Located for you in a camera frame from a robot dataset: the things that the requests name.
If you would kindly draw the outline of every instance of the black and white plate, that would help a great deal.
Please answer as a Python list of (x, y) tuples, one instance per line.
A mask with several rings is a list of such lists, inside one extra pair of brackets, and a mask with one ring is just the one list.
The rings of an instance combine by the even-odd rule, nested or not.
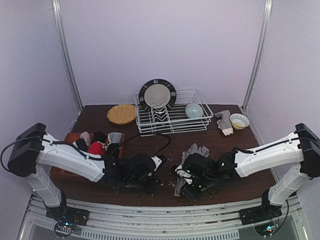
[(148, 81), (139, 92), (139, 103), (148, 112), (151, 111), (151, 104), (160, 105), (164, 102), (168, 109), (171, 109), (177, 99), (175, 87), (164, 79), (153, 79)]

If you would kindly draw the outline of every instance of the bowl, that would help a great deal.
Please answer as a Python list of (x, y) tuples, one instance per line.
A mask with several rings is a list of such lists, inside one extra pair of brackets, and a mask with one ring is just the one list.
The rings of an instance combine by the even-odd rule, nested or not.
[(204, 115), (204, 110), (199, 104), (189, 103), (185, 107), (185, 114), (189, 119), (201, 118)]
[(234, 113), (230, 116), (230, 121), (234, 129), (242, 130), (249, 126), (249, 119), (240, 113)]

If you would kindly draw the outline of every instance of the striped cloth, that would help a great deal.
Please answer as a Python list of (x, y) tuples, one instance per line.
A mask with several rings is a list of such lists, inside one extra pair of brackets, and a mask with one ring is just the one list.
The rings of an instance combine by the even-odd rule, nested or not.
[[(185, 163), (185, 160), (191, 154), (200, 154), (207, 158), (209, 156), (209, 149), (206, 148), (205, 146), (198, 147), (196, 143), (192, 144), (191, 147), (188, 149), (188, 151), (182, 152), (181, 165)], [(184, 180), (182, 177), (179, 177), (179, 176), (177, 177), (176, 185), (174, 189), (174, 195), (176, 197), (180, 197), (180, 189), (182, 188), (183, 185), (185, 185), (185, 183), (186, 183), (186, 180)]]

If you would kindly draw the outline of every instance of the yellow plate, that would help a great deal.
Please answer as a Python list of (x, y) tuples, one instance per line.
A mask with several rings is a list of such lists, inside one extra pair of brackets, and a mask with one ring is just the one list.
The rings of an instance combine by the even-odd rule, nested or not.
[(136, 119), (136, 107), (131, 104), (117, 105), (108, 111), (106, 117), (113, 124), (129, 124)]

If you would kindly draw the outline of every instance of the white wire dish rack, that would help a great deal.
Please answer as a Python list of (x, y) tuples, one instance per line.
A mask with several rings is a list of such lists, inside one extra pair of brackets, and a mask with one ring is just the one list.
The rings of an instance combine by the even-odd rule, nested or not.
[[(151, 103), (151, 111), (144, 110), (139, 104), (139, 94), (134, 95), (136, 107), (136, 124), (142, 136), (155, 133), (174, 134), (207, 130), (207, 126), (214, 116), (208, 104), (197, 89), (184, 89), (176, 91), (176, 101), (168, 109), (165, 102)], [(203, 109), (203, 116), (188, 118), (186, 106), (190, 103), (198, 104)]]

